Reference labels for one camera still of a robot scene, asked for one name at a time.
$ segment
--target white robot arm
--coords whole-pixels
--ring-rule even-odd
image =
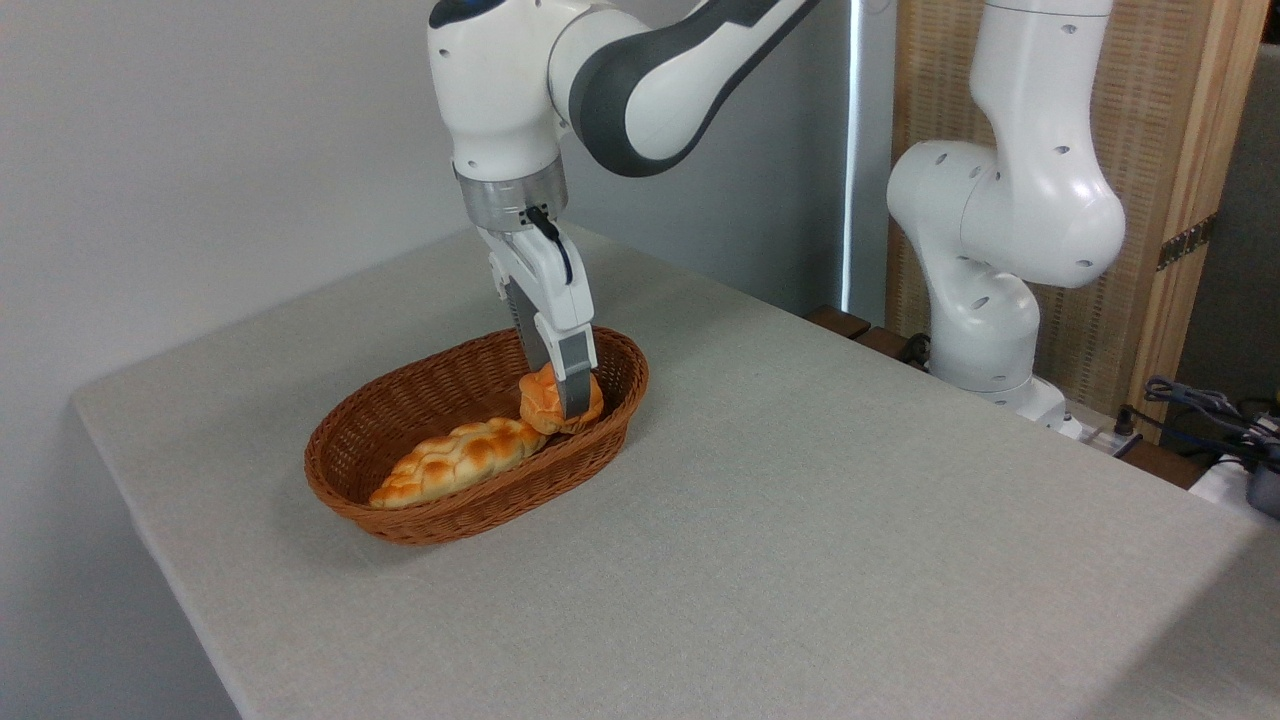
[[[604,3],[440,0],[428,47],[453,168],[532,368],[550,361],[567,416],[586,410],[594,307],[573,242],[559,140],[607,169],[682,160],[724,97],[817,0],[705,0],[652,31]]]
[[[888,186],[929,290],[929,370],[1053,429],[1065,401],[1032,375],[1039,309],[1023,281],[1079,287],[1120,252],[1124,209],[1089,128],[1110,12],[1111,0],[987,0],[969,86],[996,149],[922,142]]]

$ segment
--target wicker basket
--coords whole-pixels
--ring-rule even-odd
[[[649,365],[626,336],[595,328],[604,392],[599,423],[556,436],[516,468],[456,493],[401,509],[365,505],[419,442],[462,423],[520,418],[520,377],[529,372],[516,331],[500,331],[388,373],[343,400],[311,434],[307,482],[334,512],[399,544],[449,542],[483,533],[573,489],[622,448],[644,397]]]

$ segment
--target white wall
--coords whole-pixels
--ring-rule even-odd
[[[68,398],[466,225],[429,12],[0,3],[0,717],[234,716]],[[833,301],[846,17],[823,4],[663,178],[570,146],[570,217],[792,310]]]

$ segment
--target bread loaf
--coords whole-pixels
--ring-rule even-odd
[[[541,450],[547,436],[527,423],[494,418],[425,439],[406,455],[369,498],[372,507],[404,507],[486,480]]]
[[[520,378],[520,418],[535,430],[550,436],[556,433],[576,434],[591,427],[604,411],[604,393],[600,383],[591,374],[591,398],[586,413],[577,418],[564,419],[559,391],[556,388],[556,370],[550,363],[541,370]]]

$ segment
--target bread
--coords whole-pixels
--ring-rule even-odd
[[[406,455],[369,497],[372,507],[404,507],[486,480],[541,450],[547,436],[527,423],[494,418],[425,439]]]
[[[544,436],[556,433],[575,434],[591,427],[604,411],[604,393],[600,383],[591,374],[591,398],[586,413],[564,420],[559,391],[556,389],[556,372],[550,363],[541,370],[520,378],[520,418]]]

